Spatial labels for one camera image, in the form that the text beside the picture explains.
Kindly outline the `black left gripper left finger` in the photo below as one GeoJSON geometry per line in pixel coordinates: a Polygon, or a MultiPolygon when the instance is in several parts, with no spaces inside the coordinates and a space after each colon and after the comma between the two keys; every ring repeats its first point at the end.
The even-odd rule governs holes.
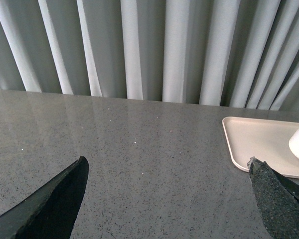
{"type": "Polygon", "coordinates": [[[81,156],[0,216],[0,239],[68,239],[85,194],[89,163],[81,156]]]}

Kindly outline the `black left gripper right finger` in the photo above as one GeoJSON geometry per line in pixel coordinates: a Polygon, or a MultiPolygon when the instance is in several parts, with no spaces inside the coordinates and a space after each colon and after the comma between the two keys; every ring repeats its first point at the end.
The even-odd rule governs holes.
{"type": "Polygon", "coordinates": [[[299,239],[299,185],[255,157],[247,166],[267,232],[274,239],[299,239]]]}

